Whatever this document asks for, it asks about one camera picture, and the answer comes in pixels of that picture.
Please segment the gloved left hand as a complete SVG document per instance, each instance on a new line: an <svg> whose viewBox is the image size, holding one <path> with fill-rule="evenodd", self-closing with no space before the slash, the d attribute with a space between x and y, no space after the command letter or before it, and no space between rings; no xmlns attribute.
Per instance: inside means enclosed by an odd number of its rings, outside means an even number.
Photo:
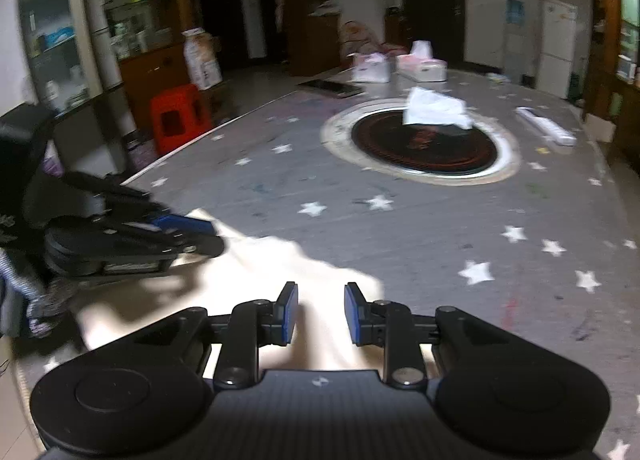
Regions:
<svg viewBox="0 0 640 460"><path fill-rule="evenodd" d="M44 233L20 214L1 209L1 334L48 336L65 317L78 283L44 261Z"/></svg>

